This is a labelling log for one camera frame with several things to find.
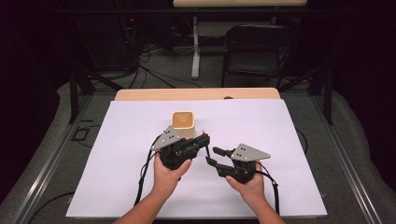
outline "forearm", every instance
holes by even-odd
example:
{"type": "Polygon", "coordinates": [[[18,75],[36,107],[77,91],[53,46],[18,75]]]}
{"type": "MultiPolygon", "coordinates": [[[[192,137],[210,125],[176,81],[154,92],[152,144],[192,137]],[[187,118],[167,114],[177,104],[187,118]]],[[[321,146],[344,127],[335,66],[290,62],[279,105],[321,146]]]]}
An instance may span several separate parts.
{"type": "Polygon", "coordinates": [[[284,224],[285,221],[277,214],[271,205],[265,199],[255,200],[248,203],[260,224],[284,224]]]}
{"type": "Polygon", "coordinates": [[[166,197],[161,194],[150,193],[128,213],[115,222],[115,224],[149,224],[160,212],[166,202],[166,197]]]}

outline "cup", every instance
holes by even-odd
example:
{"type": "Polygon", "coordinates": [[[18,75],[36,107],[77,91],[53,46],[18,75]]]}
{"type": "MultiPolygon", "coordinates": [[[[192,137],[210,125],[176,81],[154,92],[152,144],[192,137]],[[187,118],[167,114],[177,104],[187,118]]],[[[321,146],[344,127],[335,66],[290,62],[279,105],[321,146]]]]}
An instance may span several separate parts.
{"type": "Polygon", "coordinates": [[[171,124],[180,138],[195,138],[194,114],[191,111],[174,112],[171,124]]]}

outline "white sheet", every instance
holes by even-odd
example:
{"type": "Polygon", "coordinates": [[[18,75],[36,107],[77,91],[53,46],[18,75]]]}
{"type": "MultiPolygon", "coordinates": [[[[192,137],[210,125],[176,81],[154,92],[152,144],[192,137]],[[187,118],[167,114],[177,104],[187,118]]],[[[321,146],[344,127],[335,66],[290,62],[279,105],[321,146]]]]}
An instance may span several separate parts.
{"type": "MultiPolygon", "coordinates": [[[[210,149],[233,149],[244,143],[271,154],[262,161],[278,183],[282,217],[327,215],[283,100],[209,100],[112,102],[92,148],[67,217],[121,217],[132,208],[139,173],[149,147],[170,124],[175,111],[193,111],[197,135],[205,130],[210,149]]],[[[219,163],[231,165],[211,151],[219,163]]],[[[152,162],[142,198],[152,187],[152,162]]],[[[264,178],[272,206],[274,192],[264,178]]],[[[192,161],[158,218],[255,217],[240,195],[215,168],[206,164],[205,149],[192,161]]]]}

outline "hand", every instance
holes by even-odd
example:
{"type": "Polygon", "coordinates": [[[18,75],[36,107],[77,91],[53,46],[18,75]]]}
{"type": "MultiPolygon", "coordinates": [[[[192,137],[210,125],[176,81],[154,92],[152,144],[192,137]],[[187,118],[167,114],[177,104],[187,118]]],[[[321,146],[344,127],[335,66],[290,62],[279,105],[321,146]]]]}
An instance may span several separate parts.
{"type": "MultiPolygon", "coordinates": [[[[262,171],[261,164],[256,163],[256,170],[262,171]]],[[[263,176],[254,174],[253,179],[246,184],[241,184],[231,176],[225,177],[230,186],[241,194],[244,202],[253,210],[261,203],[268,203],[264,195],[263,176]]]]}
{"type": "Polygon", "coordinates": [[[191,166],[191,160],[186,160],[177,170],[170,170],[163,165],[160,153],[154,159],[154,186],[151,194],[164,197],[167,200],[174,192],[178,180],[186,174],[191,166]]]}

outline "office chair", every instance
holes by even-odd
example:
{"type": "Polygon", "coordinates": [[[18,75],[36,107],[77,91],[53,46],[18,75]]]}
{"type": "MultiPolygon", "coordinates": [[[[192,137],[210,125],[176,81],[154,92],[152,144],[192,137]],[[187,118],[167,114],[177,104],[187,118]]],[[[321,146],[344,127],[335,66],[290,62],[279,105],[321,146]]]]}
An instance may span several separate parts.
{"type": "Polygon", "coordinates": [[[282,64],[295,45],[296,33],[287,26],[238,25],[225,36],[221,87],[226,75],[246,77],[283,77],[282,64]]]}

